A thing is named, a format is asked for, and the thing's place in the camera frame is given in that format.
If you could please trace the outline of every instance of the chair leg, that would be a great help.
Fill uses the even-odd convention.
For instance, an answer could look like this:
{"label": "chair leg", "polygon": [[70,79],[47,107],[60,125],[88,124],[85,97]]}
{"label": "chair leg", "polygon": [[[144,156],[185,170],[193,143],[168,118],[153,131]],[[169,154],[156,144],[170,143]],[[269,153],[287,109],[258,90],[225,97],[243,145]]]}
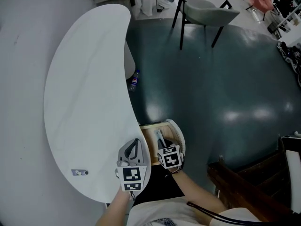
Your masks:
{"label": "chair leg", "polygon": [[174,21],[173,21],[172,28],[174,28],[174,25],[175,25],[175,22],[176,22],[176,20],[177,20],[178,14],[179,14],[179,12],[180,12],[181,3],[182,3],[182,0],[179,0],[178,6],[177,6],[177,10],[175,11]]}
{"label": "chair leg", "polygon": [[217,32],[217,34],[216,34],[216,37],[214,38],[213,43],[212,43],[212,45],[211,45],[212,48],[215,46],[216,41],[218,40],[219,36],[221,35],[221,32],[222,32],[222,29],[223,29],[223,28],[224,28],[224,27],[220,27],[220,29],[218,30],[218,32]]}
{"label": "chair leg", "polygon": [[186,14],[183,13],[183,16],[182,16],[182,29],[181,29],[181,40],[180,40],[180,50],[182,50],[182,47],[183,47],[184,28],[185,28],[185,18],[186,18]]}

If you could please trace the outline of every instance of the plastic bottle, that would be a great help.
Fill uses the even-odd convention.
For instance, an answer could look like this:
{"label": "plastic bottle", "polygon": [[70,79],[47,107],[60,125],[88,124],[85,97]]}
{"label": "plastic bottle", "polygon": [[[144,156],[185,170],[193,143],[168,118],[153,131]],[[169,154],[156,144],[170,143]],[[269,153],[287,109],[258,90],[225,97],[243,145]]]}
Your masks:
{"label": "plastic bottle", "polygon": [[133,75],[133,80],[132,80],[132,83],[130,85],[130,88],[128,89],[129,91],[134,92],[136,90],[139,74],[140,74],[140,70],[136,70],[136,72]]}

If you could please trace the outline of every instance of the curved white tabletop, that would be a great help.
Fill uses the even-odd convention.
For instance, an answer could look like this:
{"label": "curved white tabletop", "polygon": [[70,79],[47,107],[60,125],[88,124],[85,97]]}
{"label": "curved white tabletop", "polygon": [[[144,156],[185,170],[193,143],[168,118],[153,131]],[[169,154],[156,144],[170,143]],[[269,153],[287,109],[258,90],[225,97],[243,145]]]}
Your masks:
{"label": "curved white tabletop", "polygon": [[[129,10],[110,4],[90,10],[64,36],[52,60],[44,94],[46,133],[54,159],[82,194],[111,202],[120,186],[119,149],[139,138],[151,174],[150,153],[127,92],[124,45]],[[73,176],[71,169],[88,170]]]}

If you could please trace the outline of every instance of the white shirt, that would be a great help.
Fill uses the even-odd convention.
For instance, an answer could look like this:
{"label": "white shirt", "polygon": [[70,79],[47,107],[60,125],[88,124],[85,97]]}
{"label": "white shirt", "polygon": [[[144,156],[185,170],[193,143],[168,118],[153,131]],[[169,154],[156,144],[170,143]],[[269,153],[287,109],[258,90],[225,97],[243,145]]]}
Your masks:
{"label": "white shirt", "polygon": [[[185,197],[172,198],[154,202],[145,202],[134,206],[128,216],[127,226],[201,226],[192,207],[186,205]],[[235,208],[224,211],[220,215],[259,222],[259,220],[245,208]],[[229,226],[216,219],[211,220],[210,226]]]}

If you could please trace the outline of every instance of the person's left arm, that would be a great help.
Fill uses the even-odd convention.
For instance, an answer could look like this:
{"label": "person's left arm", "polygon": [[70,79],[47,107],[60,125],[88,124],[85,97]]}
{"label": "person's left arm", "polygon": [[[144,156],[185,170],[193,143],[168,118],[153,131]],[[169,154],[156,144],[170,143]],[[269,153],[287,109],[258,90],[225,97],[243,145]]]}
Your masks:
{"label": "person's left arm", "polygon": [[123,226],[129,199],[130,194],[123,192],[120,187],[106,212],[97,221],[96,226]]}

